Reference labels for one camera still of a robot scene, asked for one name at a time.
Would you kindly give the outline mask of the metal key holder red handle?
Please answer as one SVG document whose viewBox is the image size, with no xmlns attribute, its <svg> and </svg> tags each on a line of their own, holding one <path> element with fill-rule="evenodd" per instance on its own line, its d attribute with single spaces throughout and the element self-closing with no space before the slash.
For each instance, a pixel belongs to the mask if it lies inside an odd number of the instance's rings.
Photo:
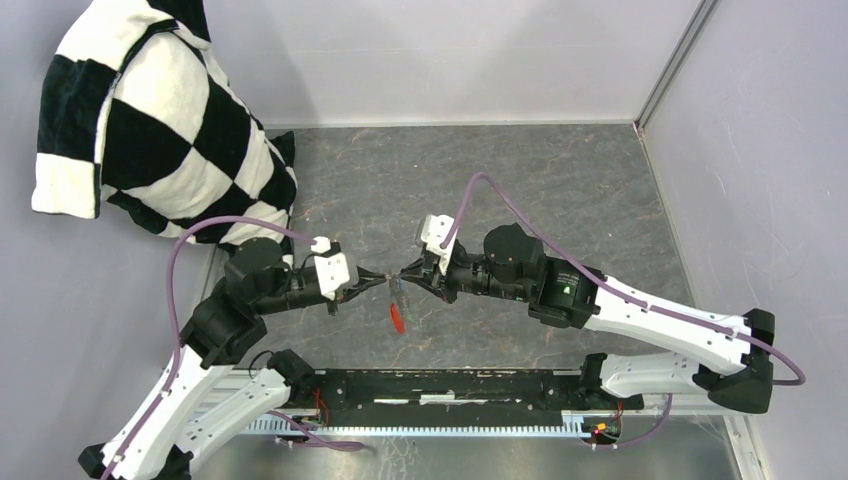
<svg viewBox="0 0 848 480">
<path fill-rule="evenodd" d="M 389 274 L 387 276 L 387 285 L 391 297 L 389 306 L 390 319 L 396 332 L 398 334 L 404 334 L 406 327 L 414 322 L 407 288 L 398 274 Z"/>
</svg>

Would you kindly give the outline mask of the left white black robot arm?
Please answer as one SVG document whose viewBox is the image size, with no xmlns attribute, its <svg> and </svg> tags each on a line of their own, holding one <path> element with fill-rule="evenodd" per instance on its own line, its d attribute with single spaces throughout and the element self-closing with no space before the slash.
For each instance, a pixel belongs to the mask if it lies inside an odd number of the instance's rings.
<svg viewBox="0 0 848 480">
<path fill-rule="evenodd" d="M 153 390 L 108 442 L 91 445 L 79 464 L 92 479 L 188 479 L 205 458 L 253 420 L 315 398 L 315 370 L 287 349 L 273 353 L 251 382 L 198 420 L 197 407 L 267 333 L 267 314 L 340 304 L 386 282 L 348 263 L 322 237 L 311 265 L 294 268 L 270 238 L 239 246 L 224 276 L 193 310 Z"/>
</svg>

